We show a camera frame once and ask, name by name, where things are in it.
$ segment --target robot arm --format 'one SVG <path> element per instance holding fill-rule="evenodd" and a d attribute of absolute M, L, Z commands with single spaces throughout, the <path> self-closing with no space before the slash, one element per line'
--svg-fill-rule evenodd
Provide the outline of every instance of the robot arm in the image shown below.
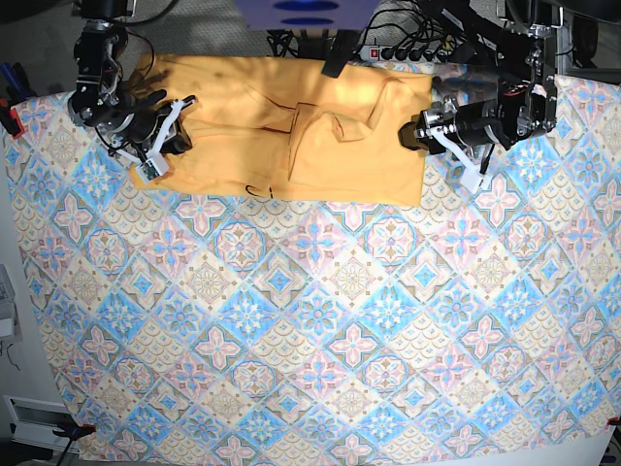
<path fill-rule="evenodd" d="M 121 141 L 117 147 L 104 140 L 110 155 L 136 161 L 138 173 L 147 183 L 168 171 L 162 153 L 179 154 L 191 149 L 179 116 L 196 99 L 190 95 L 154 110 L 166 97 L 165 90 L 152 92 L 144 99 L 134 96 L 123 80 L 119 63 L 128 33 L 115 20 L 132 14 L 128 0 L 82 0 L 80 6 L 74 4 L 74 15 L 86 19 L 86 24 L 74 48 L 79 73 L 68 110 L 77 126 L 94 128 L 100 136 L 115 135 Z"/>
<path fill-rule="evenodd" d="M 430 154 L 454 153 L 465 167 L 462 185 L 476 193 L 491 181 L 486 174 L 489 158 L 476 168 L 464 149 L 500 144 L 509 150 L 556 126 L 555 32 L 544 26 L 528 34 L 507 31 L 462 2 L 435 0 L 423 3 L 423 8 L 447 30 L 469 39 L 475 62 L 496 72 L 498 94 L 463 107 L 446 98 L 439 108 L 423 111 L 417 121 L 402 127 L 400 141 L 413 150 L 426 147 Z"/>

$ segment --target white wall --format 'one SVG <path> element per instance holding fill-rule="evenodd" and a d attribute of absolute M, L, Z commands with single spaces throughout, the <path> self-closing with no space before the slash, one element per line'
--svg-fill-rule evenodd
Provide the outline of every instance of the white wall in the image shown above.
<path fill-rule="evenodd" d="M 5 352 L 0 357 L 0 394 L 62 402 L 54 385 L 51 368 L 46 360 L 26 287 L 26 278 L 13 225 L 13 210 L 9 202 L 4 148 L 1 140 L 0 158 L 2 159 L 0 162 L 0 263 L 7 268 L 16 292 L 17 315 L 22 333 L 22 341 L 15 343 L 11 348 L 11 358 L 21 371 L 9 363 L 6 354 L 7 345 L 4 345 Z M 0 402 L 0 438 L 11 437 L 9 422 L 9 413 L 2 401 Z"/>

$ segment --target wire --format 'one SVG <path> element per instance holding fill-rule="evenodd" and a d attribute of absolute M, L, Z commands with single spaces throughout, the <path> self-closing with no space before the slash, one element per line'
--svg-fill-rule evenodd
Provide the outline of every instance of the wire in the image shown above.
<path fill-rule="evenodd" d="M 117 19 L 108 19 L 108 22 L 110 22 L 111 24 L 118 24 L 122 26 L 130 26 L 130 27 L 146 26 L 147 24 L 156 22 L 162 17 L 164 17 L 165 15 L 167 15 L 169 12 L 171 12 L 171 10 L 175 8 L 178 2 L 179 0 L 171 0 L 171 2 L 166 6 L 166 8 L 164 8 L 164 10 L 159 12 L 154 17 L 148 17 L 147 19 L 142 19 L 140 21 L 134 21 L 134 22 L 125 22 L 125 21 L 119 21 Z"/>
<path fill-rule="evenodd" d="M 19 371 L 21 371 L 21 369 L 19 369 L 19 366 L 18 366 L 18 365 L 16 365 L 16 364 L 13 362 L 13 360 L 11 359 L 11 354 L 9 353 L 9 350 L 11 349 L 11 347 L 12 347 L 12 346 L 13 346 L 13 343 L 11 343 L 10 345 L 8 345 L 8 346 L 7 346 L 7 357 L 9 358 L 9 362 L 11 363 L 11 365 L 12 365 L 12 366 L 16 366 L 16 367 L 17 367 L 17 369 L 18 369 Z"/>
<path fill-rule="evenodd" d="M 364 46 L 365 44 L 367 44 L 367 38 L 369 37 L 369 26 L 371 26 L 376 21 L 376 18 L 379 15 L 382 15 L 384 13 L 398 13 L 398 12 L 416 13 L 416 11 L 413 10 L 412 8 L 387 8 L 385 10 L 379 10 L 371 17 L 367 27 L 365 28 L 365 33 L 362 36 L 362 45 Z"/>
<path fill-rule="evenodd" d="M 99 140 L 102 143 L 104 143 L 104 146 L 106 146 L 109 150 L 113 151 L 114 153 L 116 153 L 116 151 L 119 149 L 125 149 L 127 146 L 129 146 L 129 143 L 130 143 L 129 141 L 123 141 L 121 145 L 118 147 L 113 146 L 112 144 L 110 144 L 108 141 L 104 139 L 102 134 L 99 132 L 99 128 L 97 126 L 95 126 L 95 132 L 97 133 Z"/>
<path fill-rule="evenodd" d="M 414 7 L 418 7 L 417 3 L 412 1 Z M 393 53 L 396 53 L 397 50 L 405 49 L 406 53 L 410 53 L 413 49 L 416 48 L 417 44 L 421 44 L 420 50 L 428 49 L 433 43 L 436 41 L 441 41 L 439 45 L 434 45 L 434 51 L 430 51 L 426 57 L 428 60 L 433 60 L 437 58 L 439 61 L 446 62 L 454 53 L 457 48 L 458 41 L 464 41 L 463 33 L 448 33 L 443 30 L 442 26 L 434 19 L 426 17 L 422 12 L 419 11 L 418 8 L 413 9 L 405 9 L 409 13 L 413 14 L 411 19 L 416 22 L 418 28 L 413 33 L 408 33 L 404 28 L 397 25 L 397 27 L 406 34 L 397 45 L 391 47 L 390 49 Z M 374 17 L 383 13 L 384 11 L 390 10 L 382 10 L 377 12 Z M 394 23 L 386 23 L 380 24 L 378 26 L 370 25 L 367 26 L 367 30 L 365 31 L 365 36 L 362 45 L 366 45 L 366 37 L 369 30 L 379 29 L 380 27 L 392 26 Z"/>
<path fill-rule="evenodd" d="M 410 33 L 407 32 L 407 30 L 403 27 L 400 26 L 399 24 L 397 24 L 396 22 L 386 22 L 384 24 L 379 24 L 377 26 L 371 26 L 368 29 L 370 30 L 374 30 L 374 29 L 381 29 L 382 27 L 396 27 L 397 29 L 399 29 L 401 32 L 403 32 L 406 35 L 409 35 Z"/>
<path fill-rule="evenodd" d="M 487 155 L 483 159 L 481 159 L 481 168 L 480 168 L 481 175 L 485 175 L 487 173 L 487 168 L 489 167 L 489 161 L 492 158 L 492 153 L 494 153 L 495 148 L 496 148 L 496 145 L 492 144 L 491 148 L 489 148 L 489 151 L 487 152 Z"/>
<path fill-rule="evenodd" d="M 291 48 L 293 39 L 294 35 L 292 31 L 285 31 L 282 29 L 268 31 L 267 41 L 272 49 L 272 56 L 286 56 L 289 52 L 292 56 L 297 58 L 298 51 Z"/>
<path fill-rule="evenodd" d="M 148 74 L 151 72 L 151 70 L 153 69 L 153 65 L 155 64 L 155 47 L 153 46 L 153 43 L 147 39 L 145 36 L 138 34 L 136 32 L 127 30 L 127 34 L 130 34 L 134 37 L 138 37 L 139 39 L 142 39 L 143 41 L 145 41 L 145 43 L 148 44 L 148 47 L 150 49 L 151 52 L 151 62 L 148 64 L 148 68 L 147 68 L 147 72 L 143 74 L 143 77 L 132 86 L 132 89 L 135 88 L 136 86 L 138 86 L 140 83 L 143 83 L 145 81 L 145 79 L 147 78 Z"/>
<path fill-rule="evenodd" d="M 567 50 L 567 51 L 562 51 L 561 53 L 557 53 L 556 56 L 563 56 L 563 55 L 569 55 L 570 53 L 575 51 L 575 47 L 572 47 L 571 49 Z"/>

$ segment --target pink flower motif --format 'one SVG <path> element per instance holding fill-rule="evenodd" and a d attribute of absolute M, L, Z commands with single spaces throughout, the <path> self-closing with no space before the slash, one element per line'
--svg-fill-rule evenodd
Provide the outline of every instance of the pink flower motif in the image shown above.
<path fill-rule="evenodd" d="M 166 379 L 192 401 L 200 400 L 216 374 L 192 353 L 185 353 L 166 374 Z"/>
<path fill-rule="evenodd" d="M 217 221 L 226 214 L 226 206 L 216 198 L 191 196 L 179 202 L 175 213 L 191 223 L 193 230 L 205 237 L 217 226 Z"/>
<path fill-rule="evenodd" d="M 167 217 L 154 228 L 151 236 L 143 243 L 141 251 L 155 267 L 175 279 L 194 257 L 198 248 L 198 242 L 189 232 Z"/>
<path fill-rule="evenodd" d="M 134 434 L 127 429 L 123 430 L 121 439 L 114 441 L 114 446 L 126 451 L 133 461 L 138 461 L 139 453 L 147 451 L 147 446 L 143 442 L 136 440 Z"/>
<path fill-rule="evenodd" d="M 508 381 L 520 372 L 524 366 L 524 353 L 516 347 L 499 349 L 492 356 L 487 372 L 490 377 L 497 381 Z"/>
<path fill-rule="evenodd" d="M 370 454 L 372 451 L 368 445 L 361 444 L 360 438 L 355 434 L 349 434 L 343 445 L 332 448 L 332 453 L 338 458 L 343 458 L 346 466 L 363 464 L 359 458 Z"/>
<path fill-rule="evenodd" d="M 572 332 L 580 337 L 578 342 L 583 348 L 589 344 L 593 335 L 597 335 L 604 328 L 604 323 L 597 318 L 596 310 L 595 307 L 589 309 L 584 319 L 572 327 Z"/>
<path fill-rule="evenodd" d="M 291 377 L 291 381 L 314 398 L 322 399 L 340 385 L 345 377 L 345 370 L 339 363 L 317 351 Z"/>
<path fill-rule="evenodd" d="M 448 347 L 440 356 L 422 370 L 422 374 L 441 393 L 448 392 L 472 370 L 473 363 L 455 345 Z"/>
<path fill-rule="evenodd" d="M 598 195 L 593 201 L 595 210 L 605 227 L 609 227 L 621 214 L 621 186 L 616 179 L 612 179 L 605 187 L 605 192 Z"/>
<path fill-rule="evenodd" d="M 341 252 L 346 237 L 323 212 L 313 209 L 282 245 L 305 269 L 318 274 Z"/>
<path fill-rule="evenodd" d="M 364 372 L 364 383 L 379 392 L 397 388 L 408 374 L 403 361 L 394 356 L 374 359 Z"/>
<path fill-rule="evenodd" d="M 226 460 L 230 466 L 244 466 L 254 457 L 254 450 L 242 444 L 239 437 L 231 435 L 226 439 L 226 446 L 219 447 L 215 454 Z"/>
<path fill-rule="evenodd" d="M 118 351 L 118 345 L 112 340 L 106 340 L 103 332 L 97 326 L 93 326 L 90 331 L 90 338 L 84 340 L 82 347 L 91 354 L 95 354 L 97 360 L 104 366 L 110 364 L 110 355 Z"/>
<path fill-rule="evenodd" d="M 550 345 L 549 351 L 537 358 L 536 363 L 551 381 L 555 381 L 577 357 L 575 344 L 567 335 L 563 335 Z"/>
<path fill-rule="evenodd" d="M 573 426 L 573 420 L 568 417 L 567 411 L 562 411 L 556 419 L 543 427 L 543 431 L 550 436 L 553 442 L 561 438 L 563 432 Z"/>
<path fill-rule="evenodd" d="M 489 242 L 489 230 L 470 208 L 455 212 L 446 226 L 432 238 L 434 247 L 443 253 L 455 269 L 466 269 Z"/>
<path fill-rule="evenodd" d="M 455 437 L 451 437 L 445 443 L 448 447 L 453 448 L 458 456 L 464 456 L 470 447 L 478 444 L 481 440 L 483 437 L 480 434 L 475 434 L 473 427 L 466 424 Z"/>
<path fill-rule="evenodd" d="M 118 233 L 110 228 L 101 228 L 88 238 L 86 256 L 105 274 L 118 274 L 127 264 L 129 254 Z"/>
<path fill-rule="evenodd" d="M 604 336 L 591 345 L 586 353 L 586 358 L 593 367 L 597 369 L 604 367 L 616 353 L 617 345 L 614 337 Z"/>
<path fill-rule="evenodd" d="M 579 264 L 602 238 L 602 228 L 588 208 L 583 208 L 559 234 L 559 241 L 574 264 Z"/>
<path fill-rule="evenodd" d="M 134 357 L 125 357 L 116 363 L 116 379 L 136 393 L 147 393 L 153 384 L 153 375 L 146 364 Z"/>
<path fill-rule="evenodd" d="M 71 240 L 78 243 L 82 239 L 82 229 L 93 220 L 93 215 L 78 206 L 78 200 L 71 192 L 65 196 L 63 207 L 54 216 L 54 221 L 66 229 Z"/>
<path fill-rule="evenodd" d="M 612 89 L 609 84 L 587 80 L 575 80 L 568 89 L 568 96 L 587 128 L 595 127 L 608 107 L 617 103 Z"/>
<path fill-rule="evenodd" d="M 365 250 L 382 265 L 398 265 L 415 248 L 414 235 L 414 230 L 402 218 L 382 218 L 365 234 Z"/>
<path fill-rule="evenodd" d="M 228 365 L 228 359 L 240 353 L 242 348 L 224 338 L 224 333 L 218 327 L 212 327 L 207 333 L 207 341 L 196 346 L 196 352 L 206 356 L 214 369 L 223 371 Z"/>
<path fill-rule="evenodd" d="M 75 349 L 63 367 L 63 372 L 71 382 L 85 393 L 92 393 L 104 377 L 104 372 L 87 354 Z"/>
<path fill-rule="evenodd" d="M 215 238 L 215 255 L 238 271 L 253 270 L 265 257 L 265 235 L 247 221 L 233 221 Z"/>
<path fill-rule="evenodd" d="M 506 220 L 507 211 L 519 206 L 521 199 L 514 190 L 507 189 L 506 178 L 497 175 L 492 181 L 491 190 L 482 191 L 474 202 L 482 211 L 489 213 L 489 222 L 498 228 Z"/>
<path fill-rule="evenodd" d="M 520 216 L 507 232 L 507 248 L 519 260 L 531 259 L 545 243 L 545 225 L 532 214 Z"/>
<path fill-rule="evenodd" d="M 474 347 L 474 356 L 483 359 L 489 347 L 497 345 L 503 339 L 503 332 L 494 328 L 494 320 L 491 316 L 484 316 L 476 326 L 462 337 L 462 342 L 469 347 Z"/>
<path fill-rule="evenodd" d="M 69 268 L 74 252 L 62 234 L 48 225 L 41 233 L 35 248 L 30 251 L 30 255 L 50 277 L 60 282 Z"/>
<path fill-rule="evenodd" d="M 362 328 L 355 323 L 347 327 L 344 338 L 330 345 L 333 352 L 344 354 L 345 363 L 352 368 L 362 362 L 364 354 L 370 354 L 375 348 L 377 348 L 376 341 L 363 336 Z"/>
<path fill-rule="evenodd" d="M 29 99 L 16 107 L 25 129 L 24 139 L 33 147 L 41 143 L 56 110 L 48 99 Z"/>
<path fill-rule="evenodd" d="M 231 378 L 235 386 L 253 398 L 266 395 L 277 383 L 274 369 L 257 361 L 239 364 Z"/>

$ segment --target black cable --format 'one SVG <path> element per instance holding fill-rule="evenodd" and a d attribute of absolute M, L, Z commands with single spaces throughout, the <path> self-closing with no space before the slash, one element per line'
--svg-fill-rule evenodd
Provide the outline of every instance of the black cable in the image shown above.
<path fill-rule="evenodd" d="M 146 26 L 147 24 L 151 24 L 152 22 L 156 22 L 159 19 L 161 19 L 162 17 L 164 17 L 165 15 L 167 15 L 169 12 L 171 12 L 171 10 L 173 10 L 175 8 L 175 6 L 178 4 L 179 0 L 171 0 L 171 2 L 166 6 L 166 8 L 164 8 L 164 10 L 162 10 L 161 12 L 159 12 L 157 15 L 155 15 L 154 17 L 148 17 L 147 19 L 142 19 L 140 21 L 134 21 L 134 22 L 125 22 L 125 21 L 119 21 L 117 19 L 107 19 L 107 21 L 111 24 L 117 24 L 117 25 L 121 25 L 121 26 L 129 26 L 129 27 L 136 27 L 136 26 Z"/>
<path fill-rule="evenodd" d="M 392 47 L 391 49 L 393 51 L 399 50 L 401 47 L 405 47 L 407 53 L 409 53 L 409 51 L 413 47 L 415 47 L 418 42 L 420 42 L 421 44 L 425 44 L 427 45 L 427 47 L 429 47 L 432 42 L 435 42 L 436 40 L 442 38 L 442 36 L 433 37 L 435 33 L 435 27 L 433 22 L 430 21 L 428 18 L 423 19 L 422 22 L 418 22 L 418 18 L 415 19 L 415 21 L 418 25 L 418 29 L 416 30 L 416 32 L 408 34 L 401 42 L 399 42 L 396 46 Z M 420 40 L 423 34 L 427 36 L 425 42 Z"/>
<path fill-rule="evenodd" d="M 99 140 L 104 144 L 104 146 L 106 146 L 108 148 L 108 150 L 111 150 L 114 153 L 116 153 L 116 151 L 119 150 L 119 149 L 125 149 L 130 144 L 130 141 L 123 141 L 120 144 L 120 146 L 115 147 L 115 146 L 113 146 L 112 144 L 110 144 L 108 141 L 106 141 L 104 139 L 102 134 L 99 132 L 99 128 L 97 126 L 95 126 L 95 133 L 97 133 L 97 136 L 99 137 Z"/>
<path fill-rule="evenodd" d="M 293 32 L 285 30 L 268 31 L 268 45 L 272 49 L 273 56 L 286 56 L 289 52 L 292 56 L 298 57 L 298 51 L 291 48 L 294 39 Z"/>
<path fill-rule="evenodd" d="M 487 155 L 483 159 L 481 159 L 481 168 L 480 168 L 481 175 L 485 175 L 487 173 L 487 168 L 489 167 L 489 162 L 492 158 L 492 153 L 494 152 L 495 148 L 496 148 L 496 145 L 492 144 L 492 147 L 487 152 Z"/>
<path fill-rule="evenodd" d="M 155 64 L 155 47 L 153 46 L 153 43 L 147 39 L 145 36 L 138 34 L 136 32 L 130 31 L 129 29 L 127 30 L 127 34 L 134 36 L 134 37 L 138 37 L 139 39 L 142 39 L 145 43 L 147 43 L 150 52 L 151 52 L 151 62 L 148 65 L 147 68 L 147 72 L 143 74 L 143 77 L 137 82 L 135 83 L 132 88 L 136 87 L 138 84 L 142 83 L 148 76 L 148 74 L 151 72 L 151 70 L 153 69 L 153 65 Z"/>
<path fill-rule="evenodd" d="M 367 25 L 367 27 L 365 28 L 365 33 L 362 36 L 362 46 L 364 46 L 365 44 L 367 44 L 367 38 L 369 37 L 369 26 L 373 25 L 373 23 L 375 22 L 376 18 L 379 15 L 382 15 L 384 13 L 398 13 L 398 12 L 410 12 L 410 13 L 416 13 L 412 8 L 387 8 L 385 10 L 379 10 L 378 12 L 376 12 L 371 19 L 369 20 L 369 23 Z"/>
<path fill-rule="evenodd" d="M 401 32 L 403 32 L 404 34 L 406 34 L 406 35 L 411 34 L 411 33 L 407 32 L 407 30 L 403 26 L 400 26 L 396 22 L 385 22 L 384 24 L 378 24 L 377 26 L 371 26 L 368 29 L 374 30 L 374 29 L 381 29 L 382 27 L 395 27 L 395 28 L 399 29 Z"/>
<path fill-rule="evenodd" d="M 67 445 L 65 446 L 65 450 L 60 455 L 60 458 L 58 458 L 58 462 L 56 463 L 56 466 L 60 466 L 60 463 L 62 463 L 62 460 L 65 459 L 65 456 L 67 455 L 67 451 L 69 451 L 69 447 L 73 443 L 74 443 L 73 440 L 70 440 L 69 442 L 67 442 Z"/>
<path fill-rule="evenodd" d="M 12 346 L 13 346 L 13 343 L 11 343 L 10 345 L 8 345 L 8 346 L 7 346 L 7 357 L 9 358 L 9 362 L 11 363 L 11 365 L 16 366 L 16 367 L 17 367 L 17 369 L 18 369 L 19 371 L 21 371 L 21 369 L 19 369 L 19 366 L 18 366 L 18 365 L 16 365 L 16 364 L 13 362 L 13 360 L 11 359 L 11 354 L 9 353 L 9 350 L 11 349 L 11 347 L 12 347 Z"/>
<path fill-rule="evenodd" d="M 575 48 L 572 47 L 571 49 L 567 50 L 567 51 L 562 51 L 561 53 L 557 53 L 556 56 L 563 56 L 563 55 L 569 55 L 570 53 L 572 53 L 573 51 L 575 51 Z"/>

